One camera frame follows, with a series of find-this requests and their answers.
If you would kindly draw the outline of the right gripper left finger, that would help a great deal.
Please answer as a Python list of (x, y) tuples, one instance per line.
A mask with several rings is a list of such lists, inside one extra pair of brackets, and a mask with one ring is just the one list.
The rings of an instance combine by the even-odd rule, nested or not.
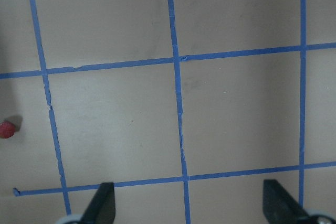
[(64, 216), (56, 223), (113, 224), (116, 218), (114, 183), (101, 183), (84, 213)]

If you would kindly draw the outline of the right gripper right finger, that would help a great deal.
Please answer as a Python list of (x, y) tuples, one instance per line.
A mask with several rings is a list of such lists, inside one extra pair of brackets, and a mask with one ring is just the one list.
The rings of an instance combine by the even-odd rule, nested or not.
[(270, 224), (335, 223), (323, 214), (310, 214), (275, 179), (265, 179), (262, 189), (263, 214)]

